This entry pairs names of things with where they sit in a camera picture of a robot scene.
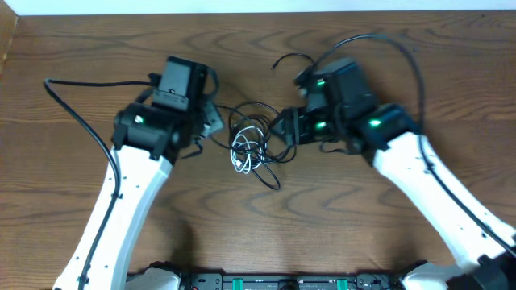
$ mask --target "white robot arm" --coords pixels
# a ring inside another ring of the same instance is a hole
[[[447,280],[479,267],[480,257],[486,255],[495,259],[506,249],[489,237],[427,170],[418,147],[418,137],[407,132],[390,141],[388,150],[377,151],[373,166],[408,196],[437,230],[456,261],[456,267],[438,268],[427,264],[416,268],[403,281],[406,289],[447,289]],[[426,137],[422,141],[426,156],[434,164],[434,171],[454,195],[492,232],[514,247],[516,230],[494,216],[460,183],[435,154]]]

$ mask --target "black cable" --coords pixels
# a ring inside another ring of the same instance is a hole
[[[88,83],[88,82],[78,82],[78,81],[61,81],[61,80],[53,80],[53,79],[45,79],[44,80],[44,88],[47,93],[56,101],[64,110],[66,110],[73,118],[75,118],[81,126],[85,128],[85,130],[94,138],[97,142],[98,146],[104,152],[104,155],[107,157],[107,160],[110,166],[113,168],[114,173],[114,191],[111,194],[111,201],[107,207],[106,214],[102,219],[100,226],[98,227],[97,234],[95,235],[94,241],[91,244],[91,248],[89,249],[89,253],[86,256],[86,260],[84,263],[84,267],[82,268],[81,276],[79,277],[79,290],[82,290],[85,284],[88,282],[88,270],[91,264],[91,259],[94,256],[95,250],[97,249],[98,242],[100,241],[100,237],[102,236],[102,232],[106,228],[107,221],[111,215],[111,212],[114,208],[114,203],[119,198],[120,193],[120,169],[116,164],[114,157],[110,153],[110,149],[107,145],[102,141],[100,136],[95,132],[95,130],[75,111],[73,110],[65,101],[63,101],[57,94],[50,88],[50,84],[59,84],[59,85],[75,85],[75,86],[89,86],[89,87],[109,87],[109,86],[120,86],[120,85],[150,85],[149,82],[146,81],[120,81],[120,82],[112,82],[112,83]]]
[[[446,194],[462,209],[475,223],[477,226],[479,226],[489,237],[491,237],[495,242],[497,242],[501,247],[503,247],[507,253],[512,255],[516,258],[516,252],[510,247],[509,244],[507,244],[504,240],[502,240],[500,237],[498,237],[489,226],[487,226],[481,219],[479,219],[475,214],[466,206],[462,201],[457,198],[457,196],[444,184],[444,182],[441,180],[441,178],[437,175],[437,173],[434,170],[434,164],[428,159],[426,152],[423,148],[422,138],[424,136],[424,130],[425,130],[425,102],[426,102],[426,94],[425,94],[425,85],[424,80],[421,74],[421,71],[419,70],[418,64],[415,61],[415,58],[412,56],[412,54],[409,52],[405,46],[403,46],[401,43],[397,42],[394,39],[390,39],[384,35],[375,35],[375,34],[366,34],[366,35],[357,35],[353,36],[348,39],[341,40],[338,42],[333,49],[331,49],[328,52],[325,52],[322,54],[321,57],[319,57],[315,63],[312,65],[312,72],[317,68],[317,66],[326,59],[330,54],[335,52],[337,48],[340,48],[344,44],[348,44],[352,41],[358,40],[358,39],[379,39],[384,40],[387,43],[393,45],[399,51],[402,53],[402,55],[406,58],[408,61],[410,67],[412,68],[412,71],[414,73],[416,83],[418,86],[418,110],[419,110],[419,137],[418,137],[418,146],[419,151],[421,152],[422,159],[427,166],[427,170],[432,174],[432,176],[435,178],[437,183],[443,188],[443,190],[446,192]]]
[[[237,155],[251,155],[251,161],[252,163],[261,163],[265,169],[270,173],[270,175],[273,177],[274,181],[276,182],[276,186],[270,184],[269,182],[265,181],[258,172],[256,172],[255,169],[251,169],[251,172],[253,175],[263,184],[265,184],[270,189],[279,190],[281,188],[281,183],[278,180],[276,174],[274,174],[273,170],[268,166],[268,164],[273,163],[287,163],[296,156],[297,148],[296,147],[287,147],[283,152],[272,155],[269,153],[269,150],[267,148],[268,141],[271,139],[272,133],[271,133],[271,127],[272,127],[272,121],[269,117],[263,114],[249,114],[246,115],[242,113],[239,109],[245,106],[263,106],[265,109],[268,109],[272,111],[275,115],[278,115],[279,112],[271,107],[270,105],[267,105],[261,101],[245,101],[236,107],[230,107],[230,106],[224,106],[224,105],[217,105],[220,109],[225,109],[229,111],[228,119],[227,119],[227,126],[229,130],[227,145],[224,143],[221,143],[217,139],[215,139],[213,136],[211,136],[211,140],[219,145],[220,147],[232,150]],[[233,121],[234,115],[237,114],[240,117],[240,120],[237,122]],[[250,148],[246,148],[244,146],[233,146],[233,141],[236,138],[236,135],[240,130],[242,130],[246,126],[254,126],[257,129],[260,129],[262,133],[264,133],[264,136],[261,137],[258,136],[257,145],[254,145]],[[289,153],[291,152],[291,149],[293,149],[293,154],[290,156],[290,158],[287,159],[289,156]]]
[[[282,61],[284,58],[286,57],[289,57],[289,56],[300,56],[300,57],[304,57],[306,58],[307,60],[310,61],[311,64],[314,63],[314,59],[312,59],[309,55],[307,54],[304,54],[304,53],[300,53],[300,52],[291,52],[291,53],[287,53],[285,54],[284,56],[280,57],[278,60],[276,60],[273,64],[273,66],[271,66],[271,70],[275,69],[276,66],[280,63],[280,61]]]

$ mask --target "tangled cable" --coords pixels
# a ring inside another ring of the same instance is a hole
[[[283,164],[292,161],[296,156],[297,149],[295,146],[292,146],[287,147],[277,155],[272,154],[268,148],[268,141],[272,137],[271,128],[274,126],[272,119],[264,114],[246,115],[239,110],[245,106],[262,106],[272,111],[275,115],[279,114],[276,109],[261,101],[246,101],[236,107],[217,105],[219,109],[229,111],[227,119],[229,138],[227,144],[221,143],[213,136],[211,140],[220,147],[230,151],[231,163],[237,172],[244,174],[251,172],[267,187],[278,190],[281,187],[280,181],[268,164]],[[260,166],[263,166],[273,177],[275,185],[265,181],[256,172],[256,169]]]

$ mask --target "wooden surface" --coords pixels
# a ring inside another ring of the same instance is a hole
[[[292,85],[343,37],[400,37],[427,81],[428,135],[449,168],[500,218],[516,226],[516,12],[131,15],[26,17],[0,86],[0,288],[52,285],[73,253],[99,193],[106,160],[45,92],[42,80],[145,80],[167,55],[216,68],[217,101],[281,109],[302,100]],[[355,56],[375,90],[415,113],[410,70],[398,52],[364,41]],[[141,88],[56,91],[107,141],[113,117]],[[283,189],[235,173],[228,152],[206,142],[182,160],[150,210],[131,269],[155,260],[229,272],[397,270],[416,259],[451,263],[408,199],[359,156],[300,147],[273,166]]]
[[[17,20],[18,16],[3,0],[0,0],[0,77],[2,76],[3,63],[7,58],[7,51],[9,51],[11,40],[15,35]]]

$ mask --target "green led light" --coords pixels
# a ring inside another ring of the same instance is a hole
[[[315,124],[315,129],[321,130],[321,129],[324,129],[325,126],[326,126],[326,122],[318,122],[317,124]]]
[[[379,120],[369,121],[369,125],[371,125],[371,126],[379,126],[380,124],[381,124],[381,121],[379,121]]]

